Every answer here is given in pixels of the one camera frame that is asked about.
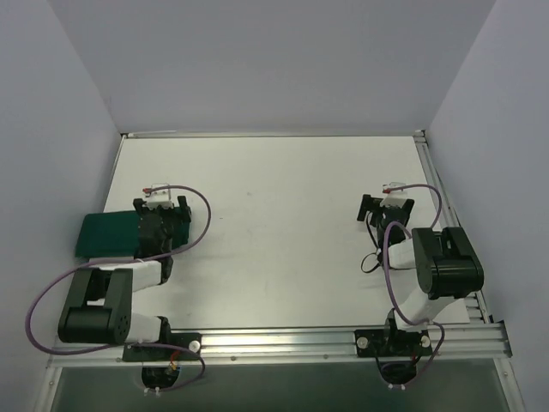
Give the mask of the green surgical cloth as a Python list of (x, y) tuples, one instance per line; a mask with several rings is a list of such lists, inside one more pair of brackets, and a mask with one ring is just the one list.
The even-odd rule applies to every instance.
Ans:
[[(137, 252), (138, 215), (133, 211), (118, 211), (86, 215), (75, 246), (77, 258), (150, 258), (168, 253)], [(190, 223), (185, 223), (185, 244), (189, 240)]]

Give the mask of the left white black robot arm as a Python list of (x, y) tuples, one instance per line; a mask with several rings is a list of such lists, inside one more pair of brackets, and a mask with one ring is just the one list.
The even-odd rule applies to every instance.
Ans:
[(134, 201), (138, 215), (137, 248), (129, 264), (96, 264), (77, 270), (58, 322), (65, 343), (142, 343), (154, 360), (163, 360), (173, 348), (169, 324), (160, 316), (132, 309), (133, 293), (166, 283), (172, 273), (173, 240), (191, 223), (185, 196), (178, 206), (171, 200)]

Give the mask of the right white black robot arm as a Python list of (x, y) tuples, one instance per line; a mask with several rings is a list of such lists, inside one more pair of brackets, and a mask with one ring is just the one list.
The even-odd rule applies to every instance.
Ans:
[(381, 333), (381, 344), (400, 354), (440, 312), (484, 285), (484, 270), (462, 227), (409, 229), (415, 201), (404, 194), (361, 198), (357, 221), (365, 224), (377, 263), (368, 270), (412, 271), (417, 286), (389, 315), (395, 324)]

